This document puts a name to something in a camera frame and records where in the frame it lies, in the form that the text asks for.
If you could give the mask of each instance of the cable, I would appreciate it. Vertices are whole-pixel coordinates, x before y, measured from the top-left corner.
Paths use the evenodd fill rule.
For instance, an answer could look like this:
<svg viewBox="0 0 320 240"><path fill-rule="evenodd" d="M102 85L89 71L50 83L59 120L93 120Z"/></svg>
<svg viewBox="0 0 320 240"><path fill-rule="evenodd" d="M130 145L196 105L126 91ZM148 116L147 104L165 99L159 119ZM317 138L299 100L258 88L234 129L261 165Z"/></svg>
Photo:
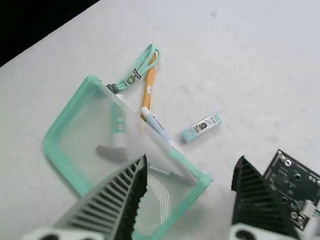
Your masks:
<svg viewBox="0 0 320 240"><path fill-rule="evenodd" d="M157 53L156 59L152 64L150 64L152 56L155 53ZM114 94L127 90L132 84L141 79L149 69L153 68L160 58L160 51L153 44L150 44L129 68L127 74L123 78L119 79L116 84L108 84L107 87Z"/></svg>

